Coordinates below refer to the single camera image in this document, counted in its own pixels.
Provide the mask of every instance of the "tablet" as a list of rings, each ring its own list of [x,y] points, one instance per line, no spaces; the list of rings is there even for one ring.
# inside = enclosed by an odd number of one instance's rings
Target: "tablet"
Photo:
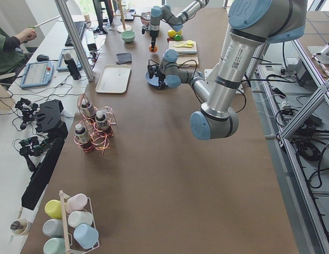
[[[20,87],[46,86],[52,79],[53,71],[54,66],[51,61],[28,63]]]
[[[57,71],[69,71],[68,67],[66,66],[64,60],[63,60],[63,53],[65,52],[69,52],[71,57],[74,59],[75,63],[77,64],[77,68],[78,70],[82,69],[82,65],[81,62],[79,61],[76,51],[74,48],[66,48],[66,49],[62,49],[58,62],[57,62],[57,67],[56,70]]]

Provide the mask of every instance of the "monitor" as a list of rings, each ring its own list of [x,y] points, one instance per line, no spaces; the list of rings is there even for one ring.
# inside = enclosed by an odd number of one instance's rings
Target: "monitor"
[[[104,5],[105,5],[105,10],[106,10],[106,13],[107,13],[108,18],[109,18],[109,24],[111,24],[112,21],[113,21],[113,13],[112,13],[112,10],[113,10],[112,8],[113,7],[112,7],[112,4],[111,4],[111,1],[110,0],[93,0],[97,20],[98,20],[98,23],[99,23],[98,28],[94,32],[95,33],[107,34],[107,31],[103,27],[103,22],[107,22],[108,20],[105,20],[103,18],[104,8],[102,8],[102,2],[104,2]]]

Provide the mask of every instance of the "ceramic mug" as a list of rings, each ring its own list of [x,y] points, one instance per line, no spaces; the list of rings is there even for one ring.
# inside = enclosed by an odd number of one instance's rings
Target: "ceramic mug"
[[[81,224],[75,228],[74,238],[82,248],[90,249],[99,240],[99,232],[87,224]]]
[[[44,223],[42,231],[48,237],[63,237],[63,222],[62,220],[49,219]]]
[[[69,215],[68,224],[73,228],[76,228],[80,224],[91,225],[94,220],[94,216],[90,212],[75,211]]]
[[[65,241],[63,238],[50,238],[43,247],[44,254],[64,254]]]
[[[62,219],[62,209],[61,209],[61,205],[60,205],[59,200],[56,200],[56,199],[50,200],[45,205],[44,211],[52,219]]]
[[[80,211],[86,206],[87,203],[87,196],[83,193],[79,193],[68,199],[67,203],[65,204],[65,210],[69,214],[73,211]]]

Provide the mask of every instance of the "hand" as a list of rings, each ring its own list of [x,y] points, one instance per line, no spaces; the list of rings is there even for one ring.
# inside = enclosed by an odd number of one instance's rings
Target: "hand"
[[[36,30],[33,28],[26,28],[19,34],[17,34],[15,37],[17,37],[20,41],[20,43],[27,42],[34,40],[37,37]]]

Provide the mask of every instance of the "cutting board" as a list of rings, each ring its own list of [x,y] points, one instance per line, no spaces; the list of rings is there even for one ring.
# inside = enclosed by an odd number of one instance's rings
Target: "cutting board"
[[[185,63],[186,61],[195,60],[196,63],[194,61],[189,61],[186,64],[190,65],[190,66],[196,66],[196,64],[197,64],[197,66],[198,66],[198,64],[199,64],[198,53],[196,53],[196,54],[189,53],[189,52],[197,52],[196,42],[193,41],[192,48],[177,48],[177,47],[173,46],[173,45],[178,45],[182,42],[185,42],[185,41],[169,41],[169,49],[173,49],[179,53],[179,58],[177,59],[177,64],[181,65],[181,64]]]

